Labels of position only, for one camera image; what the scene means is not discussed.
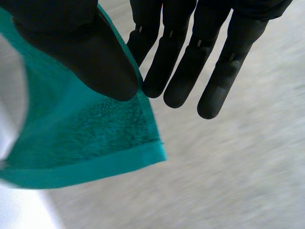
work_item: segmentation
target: teal towel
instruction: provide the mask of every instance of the teal towel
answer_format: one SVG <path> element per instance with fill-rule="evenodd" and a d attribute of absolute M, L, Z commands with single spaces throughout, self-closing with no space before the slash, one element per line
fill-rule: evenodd
<path fill-rule="evenodd" d="M 137 72 L 135 60 L 100 7 Z M 0 32 L 23 56 L 30 97 L 23 130 L 0 178 L 20 188 L 58 188 L 134 171 L 166 159 L 148 98 L 117 102 L 87 88 L 27 44 L 0 8 Z"/>

